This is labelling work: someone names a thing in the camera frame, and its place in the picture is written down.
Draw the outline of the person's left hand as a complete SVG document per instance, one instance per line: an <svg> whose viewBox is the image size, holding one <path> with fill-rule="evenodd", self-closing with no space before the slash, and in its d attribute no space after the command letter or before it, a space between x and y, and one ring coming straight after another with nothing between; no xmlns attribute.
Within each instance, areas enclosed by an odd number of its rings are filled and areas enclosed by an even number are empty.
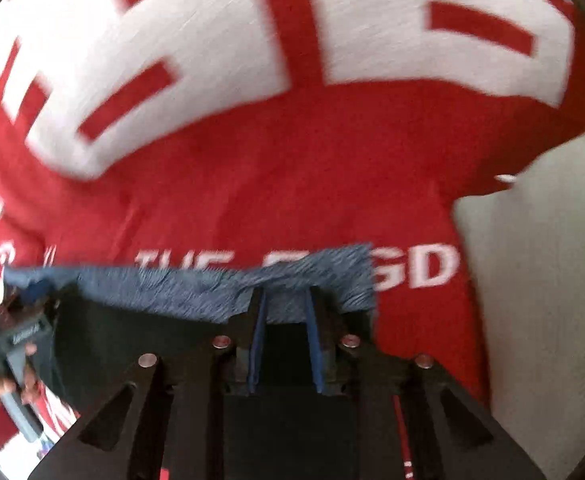
<svg viewBox="0 0 585 480"><path fill-rule="evenodd" d="M32 366L27 364L23 372L24 383L20 388L20 398L23 404L34 402L40 396L38 390L38 376ZM5 394L13 393L17 390L17 384L8 378L0 377L0 403Z"/></svg>

